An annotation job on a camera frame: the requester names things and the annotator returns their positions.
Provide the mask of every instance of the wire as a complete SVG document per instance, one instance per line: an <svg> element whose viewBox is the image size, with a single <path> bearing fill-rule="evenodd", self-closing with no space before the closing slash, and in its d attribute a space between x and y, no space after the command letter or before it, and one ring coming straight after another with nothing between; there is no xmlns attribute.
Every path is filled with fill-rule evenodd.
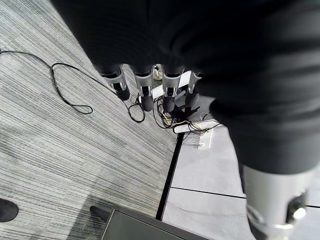
<svg viewBox="0 0 320 240"><path fill-rule="evenodd" d="M145 111L144 111L141 103L139 102L139 93L138 93L138 95L136 96L135 103L132 104L131 106L127 106L124 101L122 101L122 102L123 102L123 104L125 105L125 107L126 107L126 109L127 109L127 111L128 111L128 114L129 114L130 118L131 118L133 121L135 121L136 123L142 123L142 122L146 119L146 113L145 113ZM139 107L141 108L142 114L143 114L143 117L142 117L141 120L136 120L136 119L131 115L130 109L131 109L132 107L134 107L134 106L139 106Z"/></svg>
<svg viewBox="0 0 320 240"><path fill-rule="evenodd" d="M48 67L50 69L50 74L51 74L51 80L52 80L52 83L53 83L53 86L55 88L55 91L57 92L58 96L63 100L63 102L65 102L66 104L68 104L70 107L72 107L75 111L77 111L78 113L80 114L84 114L84 115L88 115L88 114L92 114L93 113L93 108L89 105L85 105L85 104L73 104L73 103L70 103L64 96L63 94L61 93L59 87L58 87L58 84L57 84L57 80L56 80L56 77L55 77L55 71L54 71L54 66L57 66L57 65L62 65L62 66L66 66L68 68L72 68L80 73L82 73L83 75L87 76L88 78L90 78L91 80L95 81L96 83L98 83L99 85L101 85L102 87L104 87L105 89L107 89L109 92L111 92L112 94L114 95L117 95L113 90L111 90L109 87L107 87L106 85L104 85L103 83L101 83L100 81L98 81L97 79L95 79L94 77L90 76L89 74L87 74L86 72L80 70L79 68L75 67L75 66L72 66L70 64L66 64L66 63L63 63L63 62L56 62L52 65L50 65L49 63L47 63L45 60L43 60L41 57L35 55L35 54L32 54L32 53L29 53L29 52L26 52L26 51L16 51L16 50L4 50L4 51L1 51L0 49L0 55L1 54L4 54L4 53L14 53L14 54L23 54L23 55L28 55L28 56L31 56L31 57L34 57L35 59L39 60L40 62L42 62L46 67ZM135 121L136 123L141 123L145 120L146 118L146 113L145 111L143 110L142 108L142 105L141 103L139 103L139 95L137 96L136 100L135 100L135 103L133 105L130 105L130 106L127 106L126 103L124 101L122 101L123 104L125 105L126 109L127 109L127 112L130 116L130 118ZM134 117L132 117L132 114L131 114L131 108L134 107L134 106L140 106L141 110L142 110L142 114L143 114L143 117L141 120L136 120ZM88 111L81 111L78 109L78 107L85 107L85 108L88 108L89 110Z"/></svg>

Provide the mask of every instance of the floor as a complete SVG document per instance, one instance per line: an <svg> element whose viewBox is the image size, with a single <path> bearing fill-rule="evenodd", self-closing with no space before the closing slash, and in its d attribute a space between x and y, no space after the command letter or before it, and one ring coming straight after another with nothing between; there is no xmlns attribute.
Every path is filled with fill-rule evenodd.
<svg viewBox="0 0 320 240"><path fill-rule="evenodd" d="M0 49L104 81L50 1L6 0L0 9ZM127 66L124 73L135 101L133 74ZM176 135L152 113L133 122L118 98L73 70L58 66L56 80L70 102L93 113L66 105L41 62L0 55L0 198L20 209L0 223L0 240L97 240L104 223L90 216L91 205L116 203L152 217L158 210ZM141 117L139 108L132 115Z"/></svg>
<svg viewBox="0 0 320 240"><path fill-rule="evenodd" d="M200 120L201 112L209 111L212 100L200 98L201 111L193 116L194 121ZM182 145L163 221L211 240L254 240L247 223L245 195L227 128L214 129L209 150L189 145L188 141L199 142L194 137L188 137ZM320 168L310 189L309 204L315 207L308 207L307 217L291 240L319 238Z"/></svg>

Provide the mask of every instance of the chair leg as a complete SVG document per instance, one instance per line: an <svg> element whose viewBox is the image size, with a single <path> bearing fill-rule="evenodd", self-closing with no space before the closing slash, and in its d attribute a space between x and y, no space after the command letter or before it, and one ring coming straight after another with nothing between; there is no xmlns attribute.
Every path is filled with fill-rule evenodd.
<svg viewBox="0 0 320 240"><path fill-rule="evenodd" d="M0 198L0 223L9 222L16 218L19 208L12 201Z"/></svg>

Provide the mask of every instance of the black sleeve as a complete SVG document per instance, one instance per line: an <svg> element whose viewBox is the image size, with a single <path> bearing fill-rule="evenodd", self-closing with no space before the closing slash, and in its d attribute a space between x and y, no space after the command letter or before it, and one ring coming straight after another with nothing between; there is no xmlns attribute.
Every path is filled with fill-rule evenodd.
<svg viewBox="0 0 320 240"><path fill-rule="evenodd" d="M318 1L52 2L95 65L203 72L196 89L215 97L242 164L294 174L319 162Z"/></svg>

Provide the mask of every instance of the white floor tile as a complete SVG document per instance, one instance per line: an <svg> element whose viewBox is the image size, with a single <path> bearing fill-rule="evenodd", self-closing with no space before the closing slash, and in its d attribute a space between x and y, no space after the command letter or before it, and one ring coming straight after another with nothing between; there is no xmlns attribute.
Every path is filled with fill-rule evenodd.
<svg viewBox="0 0 320 240"><path fill-rule="evenodd" d="M225 126L214 129L211 148L208 150L198 150L194 145L182 145L171 186L245 197L237 156ZM309 192L309 204L320 206L320 166Z"/></svg>
<svg viewBox="0 0 320 240"><path fill-rule="evenodd" d="M212 240L254 240L245 204L244 199L172 188L163 221ZM319 219L320 209L309 208L290 240L318 239Z"/></svg>

